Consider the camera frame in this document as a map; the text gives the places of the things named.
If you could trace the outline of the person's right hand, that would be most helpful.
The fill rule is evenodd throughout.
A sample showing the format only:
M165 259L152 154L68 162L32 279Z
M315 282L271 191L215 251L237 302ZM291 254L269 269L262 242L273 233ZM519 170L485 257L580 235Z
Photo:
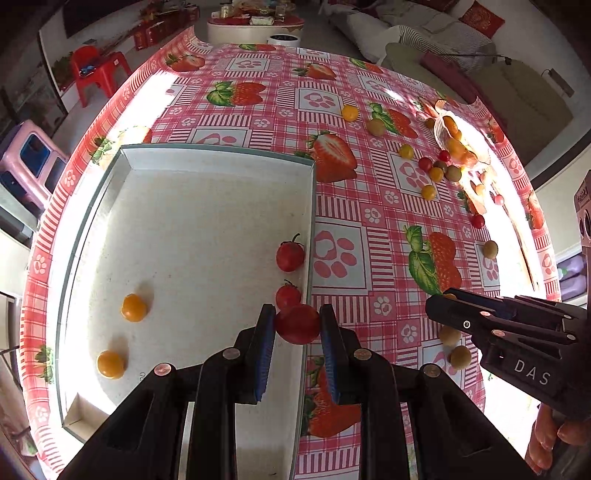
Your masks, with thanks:
M565 420L559 425L552 413L551 407L541 404L536 421L532 425L525 461L536 475L552 466L553 449L558 440L573 446L582 446L590 442L590 420Z

